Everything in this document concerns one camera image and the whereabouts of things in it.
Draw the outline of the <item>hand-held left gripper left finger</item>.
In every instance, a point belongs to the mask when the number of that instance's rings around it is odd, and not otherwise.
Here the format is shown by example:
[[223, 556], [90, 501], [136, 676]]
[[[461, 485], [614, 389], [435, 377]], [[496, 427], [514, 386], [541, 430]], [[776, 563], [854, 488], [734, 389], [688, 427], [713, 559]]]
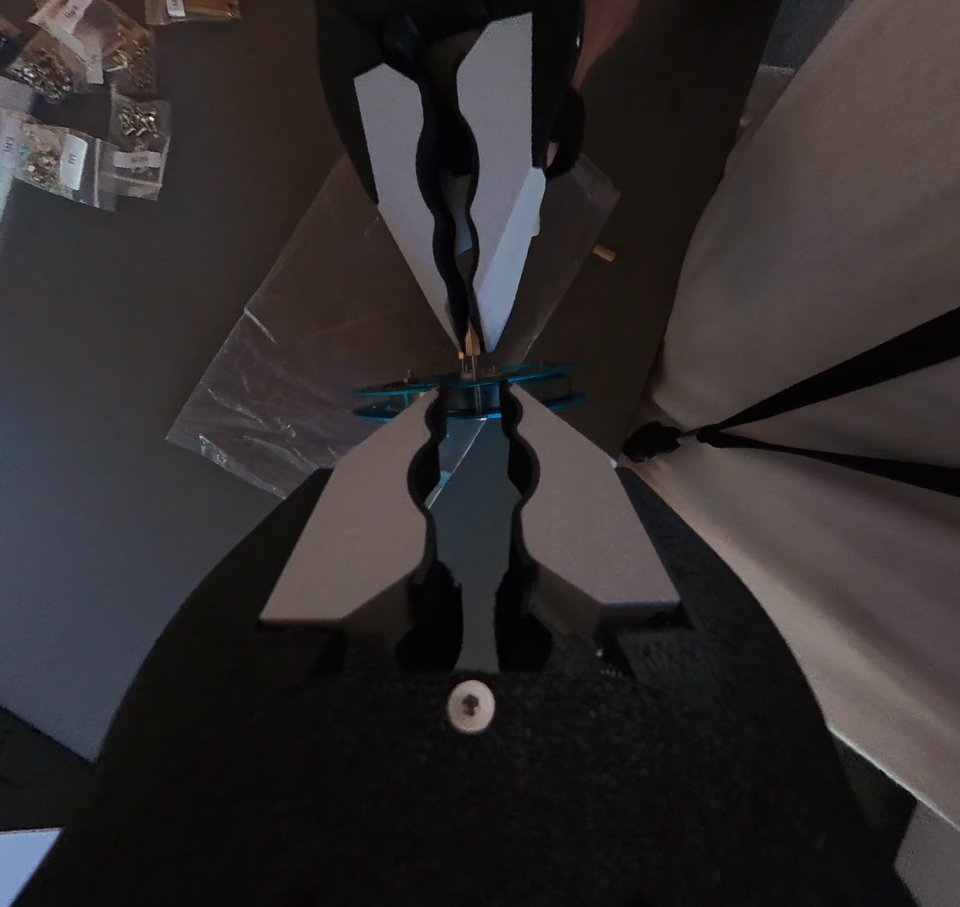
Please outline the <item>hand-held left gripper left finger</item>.
[[378, 637], [399, 666], [450, 671], [461, 589], [438, 555], [427, 496], [440, 481], [449, 395], [430, 390], [334, 467], [260, 613], [269, 627]]

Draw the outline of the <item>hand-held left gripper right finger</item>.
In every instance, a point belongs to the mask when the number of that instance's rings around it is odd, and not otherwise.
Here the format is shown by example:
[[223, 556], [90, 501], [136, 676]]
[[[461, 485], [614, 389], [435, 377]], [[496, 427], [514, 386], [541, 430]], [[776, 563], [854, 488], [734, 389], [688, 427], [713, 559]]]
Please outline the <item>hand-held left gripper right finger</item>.
[[500, 671], [541, 670], [554, 641], [604, 649], [621, 629], [669, 623], [679, 593], [612, 459], [525, 389], [501, 389], [518, 494], [495, 595]]

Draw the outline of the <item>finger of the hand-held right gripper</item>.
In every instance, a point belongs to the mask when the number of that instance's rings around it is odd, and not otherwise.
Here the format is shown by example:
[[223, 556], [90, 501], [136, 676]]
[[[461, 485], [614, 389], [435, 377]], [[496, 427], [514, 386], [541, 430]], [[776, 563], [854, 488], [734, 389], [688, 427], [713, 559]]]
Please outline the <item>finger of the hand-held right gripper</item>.
[[455, 259], [455, 221], [440, 186], [435, 131], [420, 86], [387, 63], [354, 79], [376, 205], [451, 341], [463, 341], [467, 306]]
[[469, 218], [476, 233], [472, 289], [486, 349], [513, 310], [539, 232], [543, 171], [533, 163], [533, 14], [490, 22], [457, 71], [458, 106], [477, 149]]

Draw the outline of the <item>blue round turntable assembly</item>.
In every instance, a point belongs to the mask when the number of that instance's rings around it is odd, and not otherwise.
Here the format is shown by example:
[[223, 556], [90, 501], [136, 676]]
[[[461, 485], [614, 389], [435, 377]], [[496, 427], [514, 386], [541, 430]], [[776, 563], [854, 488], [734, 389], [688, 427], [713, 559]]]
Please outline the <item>blue round turntable assembly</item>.
[[578, 362], [534, 361], [476, 368], [463, 366], [451, 373], [407, 377], [384, 385], [366, 386], [354, 392], [363, 401], [354, 415], [364, 421], [387, 422], [411, 408], [423, 397], [439, 392], [445, 396], [450, 421], [486, 421], [500, 417], [500, 384], [519, 386], [549, 410], [570, 409], [586, 401], [573, 387], [572, 374]]

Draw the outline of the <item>grey desk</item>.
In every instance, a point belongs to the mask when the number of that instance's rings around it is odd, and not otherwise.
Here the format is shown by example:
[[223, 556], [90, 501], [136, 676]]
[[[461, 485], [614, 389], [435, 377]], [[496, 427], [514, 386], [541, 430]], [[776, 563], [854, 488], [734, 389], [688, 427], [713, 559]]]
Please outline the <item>grey desk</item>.
[[[619, 201], [534, 355], [618, 454], [782, 0], [662, 1], [590, 72], [584, 152]], [[279, 501], [166, 441], [342, 147], [312, 0], [158, 32], [156, 202], [16, 182], [2, 228], [2, 705], [88, 761], [173, 613]]]

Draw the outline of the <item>clear plastic bag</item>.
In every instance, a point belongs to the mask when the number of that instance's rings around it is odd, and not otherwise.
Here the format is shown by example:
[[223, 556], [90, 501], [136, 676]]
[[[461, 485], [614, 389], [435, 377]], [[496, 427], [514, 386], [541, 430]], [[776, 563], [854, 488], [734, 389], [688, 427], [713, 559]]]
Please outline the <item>clear plastic bag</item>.
[[459, 368], [342, 154], [166, 439], [284, 498], [378, 428], [357, 391]]

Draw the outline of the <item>pile of small hardware bags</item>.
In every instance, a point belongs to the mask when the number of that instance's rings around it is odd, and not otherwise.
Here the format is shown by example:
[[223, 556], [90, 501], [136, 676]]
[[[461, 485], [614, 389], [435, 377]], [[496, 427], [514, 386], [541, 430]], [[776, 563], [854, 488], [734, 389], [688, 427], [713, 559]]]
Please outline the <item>pile of small hardware bags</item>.
[[172, 143], [156, 29], [239, 19], [239, 0], [31, 0], [2, 17], [2, 208], [15, 182], [98, 209], [155, 202]]

